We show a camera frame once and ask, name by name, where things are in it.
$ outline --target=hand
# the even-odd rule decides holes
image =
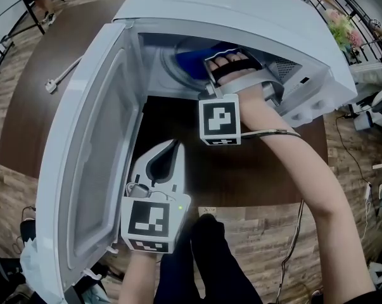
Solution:
[[[208,61],[208,66],[211,71],[214,71],[217,68],[228,64],[229,62],[245,59],[247,59],[247,56],[240,52],[237,54],[227,54],[225,58],[219,56],[213,61]],[[218,80],[218,83],[222,86],[226,83],[229,83],[230,81],[233,81],[234,79],[240,78],[255,71],[256,69],[254,68],[234,71],[221,77]],[[240,90],[237,92],[237,95],[239,96],[241,120],[252,129],[251,123],[254,122],[254,119],[257,117],[257,110],[266,111],[268,108],[270,108],[270,106],[268,106],[264,100],[262,85],[255,84],[249,88]]]

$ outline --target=pink flower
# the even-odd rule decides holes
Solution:
[[[362,45],[362,38],[358,30],[351,30],[348,33],[348,40],[352,46],[359,48]]]
[[[327,9],[326,14],[329,17],[329,19],[338,25],[341,22],[341,19],[343,16],[341,16],[336,10],[334,9]]]

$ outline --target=wrist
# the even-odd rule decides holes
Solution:
[[[157,255],[150,252],[132,251],[131,260],[150,261],[156,260]]]
[[[250,130],[293,130],[264,100],[240,103],[240,119]]]

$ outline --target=black strap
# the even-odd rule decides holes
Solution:
[[[239,61],[229,62],[228,64],[225,64],[217,68],[216,70],[213,70],[212,75],[217,82],[220,78],[224,77],[225,75],[229,73],[245,70],[247,68],[254,68],[256,70],[261,70],[262,66],[260,66],[258,62],[252,61],[250,59],[239,60]]]

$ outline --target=wooden floor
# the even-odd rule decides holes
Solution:
[[[54,0],[57,10],[72,4],[93,0]],[[36,10],[39,18],[42,13]],[[14,47],[4,62],[0,75],[0,134],[13,89],[41,35],[37,29],[15,37]],[[325,116],[328,140],[329,166],[338,177],[352,207],[359,234],[362,236],[365,220],[364,191],[359,169],[350,155],[343,149],[336,130],[335,118],[339,113]],[[359,161],[365,179],[373,185],[373,196],[378,207],[378,184],[382,182],[382,170],[372,171],[371,165],[382,162],[382,134],[376,129],[356,132],[352,120],[339,119],[339,128],[347,148]],[[0,166],[0,253],[17,257],[13,243],[19,235],[22,208],[34,205],[37,181]],[[274,301],[281,273],[281,261],[290,245],[295,229],[298,204],[216,208],[217,219],[226,227],[226,238],[241,268],[262,296],[263,302]],[[26,211],[25,216],[33,215]],[[382,249],[382,210],[378,219],[374,208],[368,216],[367,234],[362,242],[367,259],[376,258]],[[129,259],[127,248],[120,242],[120,253],[106,255],[115,270],[125,271]],[[198,273],[195,280],[201,294],[203,283]],[[104,281],[110,298],[116,300],[120,285],[114,280]],[[313,290],[321,285],[319,249],[313,218],[305,208],[300,237],[291,260],[281,296],[283,303],[306,303]]]

